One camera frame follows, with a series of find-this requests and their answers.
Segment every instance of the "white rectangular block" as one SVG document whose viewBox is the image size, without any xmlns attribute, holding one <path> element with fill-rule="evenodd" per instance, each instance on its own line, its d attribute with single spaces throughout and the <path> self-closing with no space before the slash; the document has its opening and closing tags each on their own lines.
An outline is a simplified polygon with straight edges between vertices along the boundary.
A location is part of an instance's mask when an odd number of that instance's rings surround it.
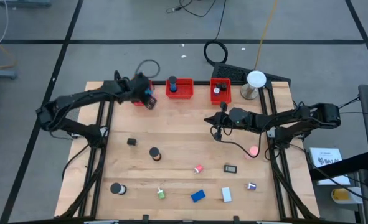
<svg viewBox="0 0 368 224">
<path fill-rule="evenodd" d="M 229 191 L 229 187 L 223 187 L 222 189 L 222 198 L 224 202 L 231 202 L 231 192 Z"/>
</svg>

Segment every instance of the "wooden table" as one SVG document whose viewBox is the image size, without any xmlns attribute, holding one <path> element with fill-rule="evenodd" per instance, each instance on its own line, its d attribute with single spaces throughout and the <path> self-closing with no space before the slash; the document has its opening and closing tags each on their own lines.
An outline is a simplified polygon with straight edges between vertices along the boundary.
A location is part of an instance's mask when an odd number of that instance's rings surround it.
<svg viewBox="0 0 368 224">
<path fill-rule="evenodd" d="M 101 85 L 102 82 L 88 82 L 86 89 Z M 240 86 L 232 86 L 232 102 L 228 110 L 236 106 L 262 113 L 259 98 L 245 100 L 239 89 Z M 292 109 L 288 84 L 276 82 L 273 89 L 278 112 Z M 210 124 L 203 121 L 220 111 L 218 105 L 210 103 L 209 86 L 195 86 L 190 100 L 170 100 L 165 92 L 165 86 L 156 86 L 158 103 L 153 110 L 131 103 L 116 103 L 97 219 L 140 220 L 148 214 L 152 220 L 232 220 L 234 215 L 241 220 L 279 220 L 271 165 L 263 156 L 267 148 L 265 135 L 260 156 L 247 160 L 237 146 L 214 141 Z M 271 113 L 267 93 L 266 99 Z M 95 123 L 97 111 L 98 103 L 82 107 L 78 121 Z M 137 139 L 137 146 L 128 146 L 128 138 Z M 235 141 L 249 148 L 258 144 L 258 135 L 234 130 L 230 136 L 223 135 L 223 140 Z M 299 140 L 292 144 L 303 146 Z M 69 158 L 84 145 L 84 139 L 74 140 Z M 159 162 L 149 156 L 151 147 L 158 147 L 161 151 L 163 158 Z M 293 189 L 311 212 L 319 216 L 304 152 L 289 148 L 286 156 Z M 89 150 L 66 170 L 55 215 L 66 211 L 81 191 L 88 157 Z M 198 164 L 205 169 L 195 174 L 194 168 Z M 223 172 L 224 164 L 237 166 L 237 174 Z M 127 193 L 112 194 L 110 186 L 114 182 L 126 185 Z M 245 184 L 248 182 L 257 184 L 257 190 L 247 190 Z M 158 187 L 165 191 L 163 200 L 158 199 Z M 222 187 L 230 188 L 232 202 L 223 202 Z M 200 189 L 204 190 L 206 197 L 194 203 L 191 195 Z M 282 192 L 286 216 L 290 217 L 284 188 Z M 90 213 L 92 195 L 93 192 L 88 195 L 85 214 Z"/>
</svg>

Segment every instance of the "yellow object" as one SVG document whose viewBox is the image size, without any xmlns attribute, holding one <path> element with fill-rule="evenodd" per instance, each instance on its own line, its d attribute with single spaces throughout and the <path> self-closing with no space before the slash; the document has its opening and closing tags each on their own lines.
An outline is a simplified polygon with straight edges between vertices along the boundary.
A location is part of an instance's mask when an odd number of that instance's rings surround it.
<svg viewBox="0 0 368 224">
<path fill-rule="evenodd" d="M 263 40 L 265 38 L 265 35 L 267 34 L 267 29 L 268 29 L 268 26 L 270 25 L 270 22 L 271 22 L 273 14 L 275 12 L 277 4 L 278 4 L 278 0 L 275 0 L 275 2 L 273 3 L 273 8 L 271 10 L 270 16 L 268 17 L 267 24 L 265 24 L 264 32 L 263 32 L 263 35 L 261 36 L 261 39 L 260 39 L 260 45 L 258 46 L 258 52 L 257 52 L 256 64 L 254 65 L 254 70 L 256 70 L 256 68 L 257 68 L 258 58 L 260 57 L 260 52 L 261 52 L 261 46 L 263 45 Z"/>
<path fill-rule="evenodd" d="M 332 191 L 335 200 L 350 200 L 350 192 L 346 189 L 335 189 Z"/>
<path fill-rule="evenodd" d="M 15 59 L 15 56 L 13 56 L 13 54 L 11 54 L 11 53 L 9 53 L 1 44 L 0 44 L 0 48 L 1 48 L 1 50 L 6 54 L 6 55 L 8 55 L 8 56 L 10 56 L 10 58 L 12 58 L 12 60 L 13 60 L 13 64 L 11 64 L 11 65 L 0 65 L 0 69 L 5 69 L 5 68 L 13 68 L 13 67 L 15 67 L 16 66 L 16 59 Z"/>
</svg>

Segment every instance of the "floor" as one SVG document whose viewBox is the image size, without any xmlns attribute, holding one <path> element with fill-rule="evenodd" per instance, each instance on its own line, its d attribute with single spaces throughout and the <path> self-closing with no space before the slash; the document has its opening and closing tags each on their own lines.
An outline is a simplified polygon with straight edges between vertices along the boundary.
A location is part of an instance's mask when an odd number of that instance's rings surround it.
<svg viewBox="0 0 368 224">
<path fill-rule="evenodd" d="M 176 6 L 177 1 L 82 2 L 71 36 L 71 40 L 82 41 L 70 41 L 69 45 L 64 40 L 77 0 L 52 0 L 52 7 L 47 9 L 9 10 L 4 46 L 18 59 L 19 76 L 15 80 L 0 80 L 0 217 L 25 150 L 31 148 L 29 138 L 38 135 L 10 222 L 52 218 L 59 196 L 70 141 L 33 131 L 34 111 L 44 99 L 82 91 L 87 81 L 109 80 L 116 69 L 124 76 L 131 76 L 140 61 L 147 58 L 160 63 L 161 73 L 155 80 L 165 80 L 170 75 L 208 80 L 213 71 L 202 51 L 205 40 L 216 35 L 223 0 L 217 0 L 203 18 L 183 10 L 166 14 L 165 10 Z M 190 10 L 202 13 L 211 2 L 195 1 Z M 367 37 L 361 35 L 348 3 L 354 6 Z M 258 45 L 257 41 L 246 44 L 246 40 L 258 40 L 262 36 L 272 6 L 273 0 L 227 1 L 219 39 L 238 40 L 227 44 L 228 64 L 253 68 Z M 4 26 L 5 9 L 0 7 L 0 36 Z M 290 78 L 297 102 L 339 105 L 357 96 L 358 85 L 368 84 L 366 38 L 368 1 L 279 1 L 266 37 L 276 41 L 263 45 L 258 69 Z M 116 41 L 105 44 L 102 40 Z M 208 52 L 212 60 L 222 59 L 220 49 L 210 47 Z M 57 60 L 62 57 L 63 63 L 58 66 Z M 0 64 L 8 60 L 0 52 Z M 144 68 L 146 73 L 153 70 Z M 343 110 L 360 109 L 354 103 Z M 70 116 L 77 117 L 77 112 Z M 343 158 L 366 152 L 362 116 L 344 114 L 341 127 L 316 130 L 305 145 L 338 147 Z M 354 212 L 331 201 L 332 188 L 314 188 L 321 217 L 354 222 Z"/>
</svg>

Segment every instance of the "small black cylinder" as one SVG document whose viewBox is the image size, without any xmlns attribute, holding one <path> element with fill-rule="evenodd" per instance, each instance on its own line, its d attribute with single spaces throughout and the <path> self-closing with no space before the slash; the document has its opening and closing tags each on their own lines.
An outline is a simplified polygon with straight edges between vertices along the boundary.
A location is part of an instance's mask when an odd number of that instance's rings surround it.
<svg viewBox="0 0 368 224">
<path fill-rule="evenodd" d="M 159 161 L 161 159 L 161 154 L 159 152 L 159 149 L 156 148 L 156 147 L 152 147 L 150 150 L 149 150 L 149 155 L 151 155 L 152 159 L 154 161 Z"/>
<path fill-rule="evenodd" d="M 123 195 L 127 192 L 127 187 L 123 184 L 114 183 L 110 186 L 110 192 Z"/>
</svg>

